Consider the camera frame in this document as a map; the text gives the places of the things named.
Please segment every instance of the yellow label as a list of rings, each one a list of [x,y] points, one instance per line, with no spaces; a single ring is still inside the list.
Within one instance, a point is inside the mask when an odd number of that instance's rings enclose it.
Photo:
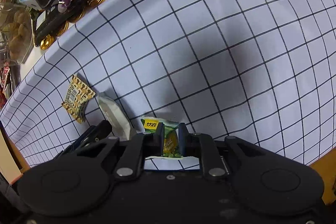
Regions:
[[[157,126],[159,124],[158,120],[149,120],[149,119],[145,119],[145,124],[143,125],[143,127],[145,129],[156,129]]]

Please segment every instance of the white tablecloth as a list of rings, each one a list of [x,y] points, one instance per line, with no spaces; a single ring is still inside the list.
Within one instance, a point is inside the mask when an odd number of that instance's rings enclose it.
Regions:
[[[156,116],[310,164],[334,145],[335,28],[335,0],[107,0],[51,46],[0,120],[31,166],[52,159],[103,119],[96,99],[82,124],[61,107],[77,73],[138,130]]]

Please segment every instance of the silver screw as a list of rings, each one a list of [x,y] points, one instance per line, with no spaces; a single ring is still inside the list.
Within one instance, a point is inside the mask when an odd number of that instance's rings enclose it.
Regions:
[[[212,175],[213,177],[220,177],[222,175],[225,175],[225,170],[221,168],[212,168],[209,170],[209,174]]]
[[[120,176],[120,177],[128,177],[130,175],[133,174],[133,170],[128,168],[128,167],[123,167],[123,168],[119,168],[117,170],[117,174]]]
[[[169,179],[169,180],[173,180],[173,179],[175,179],[175,176],[174,176],[174,175],[168,175],[168,176],[167,176],[167,179]]]

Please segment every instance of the barcode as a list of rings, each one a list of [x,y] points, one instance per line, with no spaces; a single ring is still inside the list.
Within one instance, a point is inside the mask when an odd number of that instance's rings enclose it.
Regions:
[[[75,98],[76,98],[76,95],[78,94],[78,90],[76,90],[75,88],[72,90],[71,94],[70,94],[70,97],[69,97],[69,101],[70,102],[74,102]]]

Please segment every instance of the clear plastic container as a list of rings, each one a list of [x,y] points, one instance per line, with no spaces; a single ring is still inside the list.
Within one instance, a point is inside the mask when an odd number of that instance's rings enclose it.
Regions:
[[[19,65],[33,48],[30,8],[0,3],[0,68]]]

